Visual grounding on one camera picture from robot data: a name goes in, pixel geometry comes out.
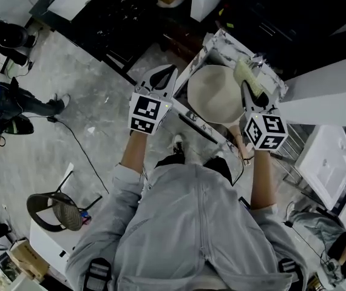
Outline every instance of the black desk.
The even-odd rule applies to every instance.
[[[30,14],[135,85],[127,72],[156,39],[157,0],[91,0],[72,21],[47,10],[53,1],[39,0]]]

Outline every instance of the black chair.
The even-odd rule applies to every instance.
[[[103,197],[98,197],[91,205],[81,209],[78,208],[75,202],[66,194],[61,192],[61,188],[67,181],[71,171],[54,192],[33,194],[27,199],[26,206],[32,219],[43,229],[50,232],[61,232],[69,229],[78,231],[83,226],[83,212],[86,212],[94,206]],[[38,212],[52,208],[53,212],[60,222],[58,225],[49,224],[37,215]]]

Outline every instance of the wire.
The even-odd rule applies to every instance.
[[[16,76],[14,76],[13,78],[18,78],[19,76],[27,76],[27,75],[29,74],[30,70],[31,70],[31,69],[29,69],[24,75],[16,75]],[[9,79],[12,79],[12,78],[10,78],[9,75],[8,75],[8,70],[7,70],[7,68],[4,69],[4,71],[5,71],[5,75],[6,75]]]
[[[143,172],[142,172],[142,174],[143,174],[143,176],[146,178],[146,180],[149,180],[149,178],[148,178],[148,172],[146,171],[146,168],[145,168],[144,164],[143,164]]]
[[[234,183],[232,184],[232,186],[234,186],[235,185],[235,183],[240,179],[240,177],[242,177],[242,175],[243,175],[243,172],[245,171],[245,163],[243,162],[243,160],[241,159],[240,160],[241,162],[242,162],[242,172],[240,173],[240,175],[239,176],[237,176],[236,177],[236,179],[235,179],[235,181],[234,181]]]
[[[328,261],[328,253],[327,253],[327,248],[326,248],[326,246],[325,246],[323,234],[321,234],[321,241],[323,242],[324,250],[323,250],[323,252],[321,253],[321,255],[319,255],[319,254],[316,252],[316,250],[314,250],[314,249],[312,248],[312,246],[309,245],[309,243],[304,239],[304,237],[301,236],[301,234],[300,234],[293,226],[290,226],[290,227],[301,237],[302,240],[305,241],[305,243],[308,245],[308,247],[320,258],[320,264],[321,264],[321,265],[323,265],[323,264],[326,265],[327,269],[330,270],[330,271],[332,272],[332,274],[333,274],[336,278],[338,278],[338,276],[336,275],[336,272],[334,271],[334,269],[331,269],[331,268],[330,268],[330,262]],[[322,258],[322,255],[323,255],[324,252],[325,252],[325,255],[327,256],[327,260],[326,260],[326,261],[323,260],[323,258]]]
[[[81,145],[81,143],[79,142],[79,140],[77,139],[75,133],[73,132],[73,130],[67,125],[65,124],[64,122],[61,122],[59,119],[56,119],[52,116],[27,116],[27,118],[41,118],[41,119],[46,119],[48,120],[48,122],[52,122],[52,123],[56,123],[56,122],[59,122],[61,123],[63,126],[65,126],[67,129],[69,129],[69,131],[72,133],[73,137],[75,138],[76,142],[78,143],[78,145],[80,146],[80,149],[81,151],[83,151],[84,155],[86,156],[90,166],[92,167],[92,169],[94,170],[95,174],[97,175],[97,177],[99,178],[100,182],[101,182],[101,185],[104,187],[104,189],[106,190],[106,192],[108,194],[110,194],[110,192],[108,192],[108,189],[106,187],[106,185],[104,184],[103,180],[100,178],[98,172],[96,171],[96,168],[95,166],[93,166],[92,162],[90,161],[89,159],[89,156],[88,154],[85,152],[85,150],[83,149],[83,146]]]
[[[250,160],[252,160],[254,158],[254,155],[252,156],[252,157],[250,157],[250,158],[243,158],[243,161],[250,161]]]
[[[99,178],[99,180],[100,180],[100,182],[101,182],[101,185],[104,187],[104,189],[106,190],[106,192],[107,192],[108,194],[110,194],[110,192],[108,192],[107,187],[104,185],[103,180],[100,178],[98,172],[96,171],[95,167],[93,166],[92,162],[90,161],[90,159],[89,159],[89,157],[88,157],[88,154],[85,152],[85,150],[83,149],[81,143],[80,143],[79,140],[77,139],[77,137],[76,137],[75,133],[73,132],[73,130],[70,129],[70,127],[69,127],[67,124],[65,124],[64,122],[61,122],[61,121],[59,121],[58,119],[56,119],[56,120],[57,120],[57,122],[59,122],[59,123],[61,123],[63,126],[65,126],[67,129],[69,129],[69,131],[72,133],[73,137],[75,138],[75,140],[77,141],[78,145],[80,146],[81,151],[83,151],[83,153],[85,154],[85,156],[86,156],[86,158],[87,158],[87,160],[88,160],[90,166],[92,167],[92,169],[94,170],[95,174],[96,174],[97,177]]]
[[[309,245],[309,243],[304,239],[304,237],[301,236],[300,233],[299,233],[293,226],[291,226],[291,228],[292,228],[292,230],[294,230],[294,231],[301,237],[302,240],[305,241],[305,243],[309,246],[309,248],[312,249],[312,251],[323,261],[322,257],[316,252],[316,250],[314,250],[314,249],[312,248],[311,245]]]

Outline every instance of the gray jacket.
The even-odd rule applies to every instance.
[[[158,167],[145,187],[142,179],[114,169],[113,190],[67,264],[75,291],[95,258],[112,265],[109,290],[187,290],[206,261],[233,290],[289,290],[293,275],[279,272],[284,258],[300,265],[305,290],[305,261],[276,206],[249,212],[227,179],[196,164]]]

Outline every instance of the white sneaker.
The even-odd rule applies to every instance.
[[[286,214],[286,216],[285,216],[285,220],[286,220],[286,221],[289,221],[290,215],[291,215],[292,212],[294,211],[294,206],[295,206],[295,202],[294,202],[294,201],[292,201],[292,202],[290,202],[290,203],[288,204],[288,206],[287,206],[287,214]]]
[[[24,65],[20,65],[19,68],[20,69],[26,68],[29,65],[29,63],[30,63],[30,60],[29,60],[29,58],[27,58],[26,63]]]
[[[50,96],[50,100],[53,100],[53,101],[57,101],[57,98],[58,98],[58,96],[56,93],[54,93]]]
[[[174,154],[185,154],[183,147],[183,136],[181,134],[177,134],[173,138],[173,153]]]
[[[33,36],[34,36],[35,39],[34,39],[32,47],[34,47],[37,44],[38,36],[39,36],[39,31],[34,32]]]
[[[61,99],[64,103],[64,108],[66,108],[69,105],[70,102],[70,95],[69,94],[65,94],[63,97],[61,97]]]
[[[224,158],[224,152],[222,150],[219,150],[218,152],[216,152],[215,157],[216,158]]]

